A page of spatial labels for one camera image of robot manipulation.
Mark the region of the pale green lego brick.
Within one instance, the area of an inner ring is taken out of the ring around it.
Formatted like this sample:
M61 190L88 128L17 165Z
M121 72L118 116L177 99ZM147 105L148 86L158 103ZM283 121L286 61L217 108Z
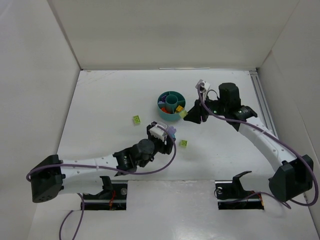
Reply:
M181 112L179 113L179 115L180 115L180 117L181 117L182 119L184 119L184 118L187 116L187 114L188 114L188 112L187 112L186 110L183 110L183 111L181 111Z

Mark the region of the yellow orange lego brick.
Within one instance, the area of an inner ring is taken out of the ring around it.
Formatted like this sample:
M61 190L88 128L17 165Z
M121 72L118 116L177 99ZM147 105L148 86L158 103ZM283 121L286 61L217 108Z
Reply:
M184 108L181 105L178 105L177 108L175 109L175 113L180 113L183 110Z

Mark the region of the lavender lego brick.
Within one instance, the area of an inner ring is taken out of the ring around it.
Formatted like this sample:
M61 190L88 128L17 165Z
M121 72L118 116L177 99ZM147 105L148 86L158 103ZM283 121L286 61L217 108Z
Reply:
M177 132L177 129L176 128L174 128L173 126L169 126L168 128L167 128L167 132L170 134L170 135L175 135L175 133Z

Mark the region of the purple lego brick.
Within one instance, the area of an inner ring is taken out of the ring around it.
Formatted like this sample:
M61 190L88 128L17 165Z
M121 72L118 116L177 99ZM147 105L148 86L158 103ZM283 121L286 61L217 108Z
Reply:
M166 95L166 94L165 94L165 95L163 95L163 96L161 96L159 101L166 102L166 97L167 97L167 95Z

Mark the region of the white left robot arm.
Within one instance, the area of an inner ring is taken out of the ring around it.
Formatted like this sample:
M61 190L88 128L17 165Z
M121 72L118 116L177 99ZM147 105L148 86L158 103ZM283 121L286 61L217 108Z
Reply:
M41 161L26 175L31 185L33 203L44 203L64 194L105 196L113 191L112 179L118 176L144 176L163 171L168 166L139 172L153 162L156 154L177 154L173 126L152 122L146 127L147 137L113 154L83 159L62 160L57 154Z

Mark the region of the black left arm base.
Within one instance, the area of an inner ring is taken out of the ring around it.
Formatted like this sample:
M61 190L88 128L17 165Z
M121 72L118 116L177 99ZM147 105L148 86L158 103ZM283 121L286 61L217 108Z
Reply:
M82 194L80 207L85 211L125 211L127 209L127 180L111 180L101 176L96 194Z

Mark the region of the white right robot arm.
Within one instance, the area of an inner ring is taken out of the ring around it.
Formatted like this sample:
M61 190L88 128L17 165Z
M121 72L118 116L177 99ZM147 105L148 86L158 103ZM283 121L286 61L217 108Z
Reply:
M183 118L185 121L201 124L209 116L226 121L268 160L274 170L268 186L277 200L293 201L298 195L314 189L314 199L308 205L312 206L317 202L319 185L313 172L313 160L308 155L301 156L281 142L251 107L243 105L239 88L234 83L220 84L216 100L209 98L211 88L206 81L200 80L195 88L198 99Z

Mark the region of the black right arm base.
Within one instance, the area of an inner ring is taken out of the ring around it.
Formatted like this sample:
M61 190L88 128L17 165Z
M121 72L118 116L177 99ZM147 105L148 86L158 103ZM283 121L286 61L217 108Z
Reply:
M253 190L245 190L240 178L251 171L244 171L232 177L231 180L216 180L214 195L217 198L219 210L264 210L260 194Z

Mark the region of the teal round divided container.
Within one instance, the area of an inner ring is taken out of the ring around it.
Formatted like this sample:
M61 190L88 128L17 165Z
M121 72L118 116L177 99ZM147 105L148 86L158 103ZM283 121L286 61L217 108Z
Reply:
M160 97L167 95L165 104L158 104ZM184 96L176 91L163 92L157 99L157 110L159 116L167 122L177 122L181 119L179 113L175 113L177 106L182 106L183 110L186 106L186 100ZM163 112L161 108L166 108L169 113Z

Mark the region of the lime green lego brick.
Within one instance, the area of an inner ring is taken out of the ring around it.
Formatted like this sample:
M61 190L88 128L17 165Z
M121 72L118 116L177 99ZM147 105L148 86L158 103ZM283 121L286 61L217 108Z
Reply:
M138 115L133 116L132 120L135 125L139 125L141 123L140 117Z

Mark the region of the aluminium rail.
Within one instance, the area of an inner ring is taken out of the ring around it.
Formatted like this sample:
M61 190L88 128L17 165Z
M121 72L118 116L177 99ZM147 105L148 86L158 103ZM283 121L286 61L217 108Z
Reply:
M265 126L272 132L272 134L278 138L278 134L276 131L275 124L272 119L272 115L259 79L258 71L257 70L250 70L249 76L251 78L254 91L256 94L256 98L259 104L261 114L259 117L265 123Z

